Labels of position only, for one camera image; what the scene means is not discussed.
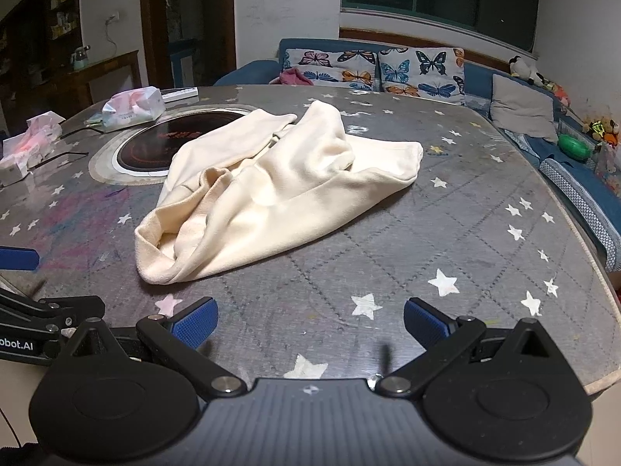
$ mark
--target wooden cabinet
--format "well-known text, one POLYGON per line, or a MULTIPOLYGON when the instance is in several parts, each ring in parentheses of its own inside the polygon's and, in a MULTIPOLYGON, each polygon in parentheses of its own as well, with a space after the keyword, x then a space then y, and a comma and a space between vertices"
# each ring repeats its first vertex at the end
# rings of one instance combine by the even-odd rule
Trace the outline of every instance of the wooden cabinet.
POLYGON ((79 0, 22 0, 0 22, 0 104, 11 135, 46 110, 69 118, 71 97, 41 86, 72 71, 71 54, 82 45, 79 0))

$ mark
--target pink cloth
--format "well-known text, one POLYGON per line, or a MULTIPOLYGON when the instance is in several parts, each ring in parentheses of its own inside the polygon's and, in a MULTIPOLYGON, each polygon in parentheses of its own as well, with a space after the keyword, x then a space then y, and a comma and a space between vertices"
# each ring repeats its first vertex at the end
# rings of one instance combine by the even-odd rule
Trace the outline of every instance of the pink cloth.
POLYGON ((314 85, 312 80, 307 79, 297 68, 288 68, 270 83, 283 83, 286 85, 314 85))

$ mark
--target gray pillow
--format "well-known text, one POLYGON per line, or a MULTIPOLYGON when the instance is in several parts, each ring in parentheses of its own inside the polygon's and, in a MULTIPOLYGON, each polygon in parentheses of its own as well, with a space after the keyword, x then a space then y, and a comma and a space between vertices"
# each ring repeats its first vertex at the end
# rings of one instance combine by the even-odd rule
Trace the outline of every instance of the gray pillow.
POLYGON ((552 98, 507 77, 494 75, 489 113, 498 128, 558 141, 552 98))

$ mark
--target round table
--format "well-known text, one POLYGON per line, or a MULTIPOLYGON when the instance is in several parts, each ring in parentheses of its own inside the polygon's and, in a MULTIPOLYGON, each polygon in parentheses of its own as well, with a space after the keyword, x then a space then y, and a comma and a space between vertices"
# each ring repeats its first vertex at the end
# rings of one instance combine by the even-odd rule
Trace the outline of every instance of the round table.
POLYGON ((212 296, 220 322, 202 348, 246 382, 369 377, 383 344, 395 369, 423 351, 402 322, 412 296, 490 327, 534 315, 589 392, 621 378, 620 314, 600 264, 538 171, 475 111, 388 93, 244 85, 200 88, 198 99, 168 104, 164 117, 227 107, 301 116, 314 100, 337 107, 347 133, 420 141, 415 183, 307 246, 197 282, 152 286, 136 272, 134 228, 155 207, 164 177, 100 173, 115 148, 150 125, 80 131, 59 145, 89 156, 59 158, 0 193, 9 211, 0 243, 41 256, 36 272, 2 276, 37 299, 97 294, 111 326, 134 325, 166 299, 181 300, 179 311, 212 296))

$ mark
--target power cord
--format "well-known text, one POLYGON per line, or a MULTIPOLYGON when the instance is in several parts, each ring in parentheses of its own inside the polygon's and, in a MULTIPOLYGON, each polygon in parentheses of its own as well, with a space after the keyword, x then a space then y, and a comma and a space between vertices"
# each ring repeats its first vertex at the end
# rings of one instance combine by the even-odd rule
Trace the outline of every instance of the power cord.
POLYGON ((19 441, 19 438, 17 437, 17 433, 15 432, 15 430, 13 429, 13 426, 10 424, 9 420, 6 418, 6 415, 4 414, 4 411, 2 411, 2 408, 0 408, 0 413, 2 414, 2 417, 4 417, 4 420, 6 421, 11 433, 13 433, 13 436, 15 437, 15 441, 17 442, 17 446, 19 448, 22 448, 22 444, 19 441))
POLYGON ((114 42, 114 40, 110 38, 110 35, 108 35, 108 26, 110 26, 110 23, 113 22, 113 20, 114 20, 113 17, 109 17, 108 19, 106 19, 106 40, 108 40, 108 42, 114 45, 114 52, 111 57, 116 56, 116 53, 119 50, 119 47, 116 45, 116 42, 114 42))

